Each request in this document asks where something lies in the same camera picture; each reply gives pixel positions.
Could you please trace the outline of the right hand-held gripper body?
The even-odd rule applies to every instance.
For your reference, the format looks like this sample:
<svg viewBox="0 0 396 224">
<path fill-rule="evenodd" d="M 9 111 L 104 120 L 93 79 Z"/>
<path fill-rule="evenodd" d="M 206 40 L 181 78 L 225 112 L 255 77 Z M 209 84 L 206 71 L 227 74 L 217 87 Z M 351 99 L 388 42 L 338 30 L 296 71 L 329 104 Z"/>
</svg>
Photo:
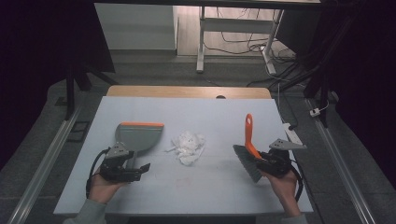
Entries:
<svg viewBox="0 0 396 224">
<path fill-rule="evenodd" d="M 306 149 L 306 145 L 294 144 L 290 141 L 277 139 L 269 146 L 268 152 L 260 152 L 262 158 L 270 164 L 269 170 L 260 170 L 269 175 L 281 178 L 289 171 L 293 171 L 298 178 L 300 174 L 291 164 L 290 151 L 296 149 Z"/>
</svg>

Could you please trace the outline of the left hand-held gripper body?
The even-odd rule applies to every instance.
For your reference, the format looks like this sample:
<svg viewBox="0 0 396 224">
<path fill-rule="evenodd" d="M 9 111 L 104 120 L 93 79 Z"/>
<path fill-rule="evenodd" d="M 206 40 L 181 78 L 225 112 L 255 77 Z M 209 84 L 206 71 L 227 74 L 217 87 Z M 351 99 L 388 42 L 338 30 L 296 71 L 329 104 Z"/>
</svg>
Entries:
<svg viewBox="0 0 396 224">
<path fill-rule="evenodd" d="M 128 169 L 124 163 L 134 156 L 123 143 L 116 143 L 110 147 L 100 165 L 99 175 L 108 182 L 134 182 L 139 181 L 143 171 L 141 169 Z"/>
</svg>

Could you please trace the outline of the orange-handled grey brush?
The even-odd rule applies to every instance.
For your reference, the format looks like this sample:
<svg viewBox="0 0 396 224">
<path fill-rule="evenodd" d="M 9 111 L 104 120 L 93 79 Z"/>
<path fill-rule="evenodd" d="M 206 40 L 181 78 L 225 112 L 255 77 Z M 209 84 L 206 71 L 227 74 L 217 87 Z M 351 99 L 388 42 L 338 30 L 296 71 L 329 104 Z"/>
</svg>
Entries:
<svg viewBox="0 0 396 224">
<path fill-rule="evenodd" d="M 262 161 L 262 156 L 252 144 L 252 131 L 253 118 L 251 114 L 247 114 L 245 118 L 245 144 L 243 146 L 233 145 L 233 150 L 251 180 L 258 183 L 262 174 L 257 168 L 256 162 Z"/>
</svg>

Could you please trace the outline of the grey dustpan with orange edge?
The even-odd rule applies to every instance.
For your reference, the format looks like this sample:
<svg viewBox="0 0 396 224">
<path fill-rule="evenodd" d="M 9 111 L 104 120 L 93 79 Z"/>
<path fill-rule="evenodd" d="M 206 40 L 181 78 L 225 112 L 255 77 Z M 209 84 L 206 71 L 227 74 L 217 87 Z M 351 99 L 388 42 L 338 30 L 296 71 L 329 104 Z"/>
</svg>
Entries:
<svg viewBox="0 0 396 224">
<path fill-rule="evenodd" d="M 163 133 L 164 124 L 156 122 L 133 122 L 124 121 L 120 123 L 115 132 L 117 142 L 134 153 L 133 157 L 126 163 L 127 168 L 134 168 L 134 162 L 140 151 L 155 147 Z"/>
</svg>

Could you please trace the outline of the white paper pile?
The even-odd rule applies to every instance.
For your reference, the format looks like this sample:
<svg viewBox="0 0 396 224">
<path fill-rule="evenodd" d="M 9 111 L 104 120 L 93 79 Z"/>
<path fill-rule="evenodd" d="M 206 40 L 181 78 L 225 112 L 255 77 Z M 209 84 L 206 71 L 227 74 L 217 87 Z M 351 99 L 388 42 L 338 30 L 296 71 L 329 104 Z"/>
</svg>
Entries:
<svg viewBox="0 0 396 224">
<path fill-rule="evenodd" d="M 201 157 L 205 149 L 205 136 L 185 131 L 173 138 L 171 144 L 166 152 L 174 151 L 181 164 L 191 166 Z"/>
</svg>

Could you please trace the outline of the person's left hand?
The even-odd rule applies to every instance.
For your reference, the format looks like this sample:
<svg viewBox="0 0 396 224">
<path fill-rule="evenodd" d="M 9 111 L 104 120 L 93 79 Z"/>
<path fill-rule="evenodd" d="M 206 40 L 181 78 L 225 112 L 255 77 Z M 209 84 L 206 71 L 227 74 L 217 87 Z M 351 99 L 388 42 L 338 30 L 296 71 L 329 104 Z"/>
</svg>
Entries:
<svg viewBox="0 0 396 224">
<path fill-rule="evenodd" d="M 99 174 L 92 177 L 89 199 L 97 203 L 108 203 L 125 183 L 112 183 L 103 179 Z"/>
</svg>

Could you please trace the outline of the person's right hand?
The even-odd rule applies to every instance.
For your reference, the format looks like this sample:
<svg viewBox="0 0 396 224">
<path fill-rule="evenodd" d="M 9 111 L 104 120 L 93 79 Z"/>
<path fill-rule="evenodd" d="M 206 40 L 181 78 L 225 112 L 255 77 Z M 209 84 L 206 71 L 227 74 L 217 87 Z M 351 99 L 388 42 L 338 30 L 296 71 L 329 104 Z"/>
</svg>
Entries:
<svg viewBox="0 0 396 224">
<path fill-rule="evenodd" d="M 288 217 L 300 216 L 302 213 L 294 196 L 297 184 L 296 175 L 292 171 L 289 171 L 281 178 L 277 178 L 265 172 L 262 172 L 262 175 L 267 177 L 270 181 L 271 187 L 279 199 L 286 215 Z"/>
</svg>

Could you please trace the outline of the white power strip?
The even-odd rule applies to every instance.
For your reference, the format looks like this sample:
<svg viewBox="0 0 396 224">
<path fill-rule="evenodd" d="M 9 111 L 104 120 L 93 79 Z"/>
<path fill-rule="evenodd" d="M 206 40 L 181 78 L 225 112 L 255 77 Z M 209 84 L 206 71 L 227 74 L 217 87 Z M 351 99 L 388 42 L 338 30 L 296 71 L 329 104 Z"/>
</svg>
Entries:
<svg viewBox="0 0 396 224">
<path fill-rule="evenodd" d="M 299 138 L 299 136 L 297 135 L 297 133 L 294 130 L 290 129 L 291 125 L 289 123 L 284 123 L 283 127 L 284 127 L 284 131 L 285 131 L 287 137 L 289 138 L 289 140 L 292 143 L 298 144 L 298 145 L 301 145 L 303 143 L 301 141 L 301 139 Z"/>
</svg>

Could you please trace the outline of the white table cover board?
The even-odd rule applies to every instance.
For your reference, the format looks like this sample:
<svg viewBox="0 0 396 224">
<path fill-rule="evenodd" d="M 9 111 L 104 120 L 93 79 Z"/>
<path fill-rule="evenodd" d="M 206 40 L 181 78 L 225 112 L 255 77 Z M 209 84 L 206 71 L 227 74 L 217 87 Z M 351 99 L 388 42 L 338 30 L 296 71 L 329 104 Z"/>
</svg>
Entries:
<svg viewBox="0 0 396 224">
<path fill-rule="evenodd" d="M 115 143 L 123 121 L 161 122 L 158 144 L 138 154 L 136 166 L 150 169 L 121 188 L 106 208 L 126 216 L 258 215 L 283 208 L 265 178 L 252 182 L 234 153 L 245 142 L 245 118 L 253 117 L 252 143 L 268 150 L 286 134 L 272 99 L 104 97 L 54 212 L 73 216 L 86 199 L 85 186 L 97 154 Z M 179 162 L 171 141 L 185 131 L 205 137 L 191 166 Z"/>
</svg>

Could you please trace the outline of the black metal stand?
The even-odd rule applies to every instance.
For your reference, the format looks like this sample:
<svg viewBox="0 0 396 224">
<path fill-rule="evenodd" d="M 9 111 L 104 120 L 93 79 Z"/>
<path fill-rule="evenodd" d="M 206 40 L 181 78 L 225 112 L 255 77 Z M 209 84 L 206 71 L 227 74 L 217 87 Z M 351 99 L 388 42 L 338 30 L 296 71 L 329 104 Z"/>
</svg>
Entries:
<svg viewBox="0 0 396 224">
<path fill-rule="evenodd" d="M 311 79 L 304 89 L 305 98 L 314 98 L 319 93 L 319 112 L 318 119 L 321 124 L 327 128 L 327 114 L 326 109 L 328 107 L 328 74 L 326 72 L 326 65 L 319 63 L 316 67 L 311 70 Z"/>
<path fill-rule="evenodd" d="M 75 90 L 74 85 L 82 91 L 89 91 L 92 87 L 91 81 L 88 78 L 88 73 L 93 74 L 95 77 L 103 80 L 110 86 L 119 85 L 119 82 L 107 76 L 105 73 L 97 70 L 87 63 L 72 63 L 66 72 L 66 115 L 65 120 L 70 120 L 75 113 Z"/>
</svg>

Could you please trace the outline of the wooden table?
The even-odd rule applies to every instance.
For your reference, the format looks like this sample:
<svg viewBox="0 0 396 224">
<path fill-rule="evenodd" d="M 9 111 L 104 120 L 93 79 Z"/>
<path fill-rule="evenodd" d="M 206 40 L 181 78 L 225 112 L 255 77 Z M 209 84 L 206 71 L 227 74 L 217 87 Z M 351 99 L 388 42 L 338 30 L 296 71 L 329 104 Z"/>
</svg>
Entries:
<svg viewBox="0 0 396 224">
<path fill-rule="evenodd" d="M 113 85 L 108 89 L 106 96 L 210 99 L 224 97 L 225 99 L 271 99 L 271 93 L 265 88 L 246 87 Z"/>
</svg>

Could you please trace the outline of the dark curtain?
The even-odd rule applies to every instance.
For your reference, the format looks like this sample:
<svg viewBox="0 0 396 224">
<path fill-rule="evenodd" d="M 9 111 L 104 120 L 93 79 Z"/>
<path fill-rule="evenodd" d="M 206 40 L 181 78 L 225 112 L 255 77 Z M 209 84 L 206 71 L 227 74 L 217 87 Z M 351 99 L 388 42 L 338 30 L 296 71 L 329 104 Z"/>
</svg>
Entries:
<svg viewBox="0 0 396 224">
<path fill-rule="evenodd" d="M 396 0 L 361 0 L 329 65 L 336 111 L 396 188 Z"/>
<path fill-rule="evenodd" d="M 0 169 L 50 86 L 87 67 L 114 70 L 94 0 L 0 0 Z"/>
</svg>

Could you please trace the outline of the white cabinet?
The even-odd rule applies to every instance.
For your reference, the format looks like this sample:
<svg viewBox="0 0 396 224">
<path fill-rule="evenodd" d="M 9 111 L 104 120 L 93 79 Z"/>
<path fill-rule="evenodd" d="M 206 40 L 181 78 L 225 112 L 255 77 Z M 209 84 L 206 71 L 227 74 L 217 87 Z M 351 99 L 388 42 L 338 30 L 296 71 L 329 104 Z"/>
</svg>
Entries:
<svg viewBox="0 0 396 224">
<path fill-rule="evenodd" d="M 94 5 L 110 49 L 177 49 L 175 7 L 102 3 Z"/>
</svg>

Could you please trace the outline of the aluminium rail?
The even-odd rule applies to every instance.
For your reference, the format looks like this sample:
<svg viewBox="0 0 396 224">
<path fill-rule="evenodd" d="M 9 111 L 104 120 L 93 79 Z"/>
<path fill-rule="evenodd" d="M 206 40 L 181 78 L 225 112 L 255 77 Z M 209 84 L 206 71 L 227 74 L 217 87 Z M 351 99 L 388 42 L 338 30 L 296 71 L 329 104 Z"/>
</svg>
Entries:
<svg viewBox="0 0 396 224">
<path fill-rule="evenodd" d="M 81 109 L 82 106 L 78 105 L 75 111 L 70 115 L 69 119 L 66 119 L 62 122 L 62 125 L 50 143 L 44 158 L 40 162 L 31 181 L 29 182 L 9 220 L 7 221 L 7 224 L 25 223 L 40 191 L 44 187 L 44 184 L 50 175 L 50 171 L 52 170 L 54 163 L 56 162 L 62 148 L 64 147 L 67 136 L 70 134 Z"/>
<path fill-rule="evenodd" d="M 331 132 L 323 125 L 319 116 L 311 117 L 311 119 L 317 126 L 318 132 L 330 154 L 330 157 L 332 158 L 332 162 L 345 186 L 346 192 L 348 193 L 361 220 L 361 224 L 376 224 L 375 217 L 366 202 L 361 189 L 353 178 L 352 173 L 350 173 L 347 163 L 340 153 Z"/>
</svg>

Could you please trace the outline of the white desk frame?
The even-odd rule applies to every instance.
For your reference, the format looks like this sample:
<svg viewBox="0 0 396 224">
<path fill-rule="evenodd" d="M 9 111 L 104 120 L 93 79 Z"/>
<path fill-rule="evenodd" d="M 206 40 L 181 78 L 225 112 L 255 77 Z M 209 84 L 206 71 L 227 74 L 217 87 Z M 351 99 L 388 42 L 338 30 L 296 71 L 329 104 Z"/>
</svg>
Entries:
<svg viewBox="0 0 396 224">
<path fill-rule="evenodd" d="M 283 10 L 274 9 L 271 20 L 259 19 L 230 19 L 221 16 L 207 17 L 205 7 L 200 7 L 199 14 L 199 44 L 197 51 L 196 72 L 203 73 L 205 65 L 205 33 L 240 33 L 240 34 L 261 34 L 267 35 L 268 39 L 264 47 L 259 47 L 259 52 L 264 59 L 264 65 L 269 75 L 275 75 L 276 69 L 270 57 L 272 44 L 276 37 L 278 25 L 282 18 Z"/>
</svg>

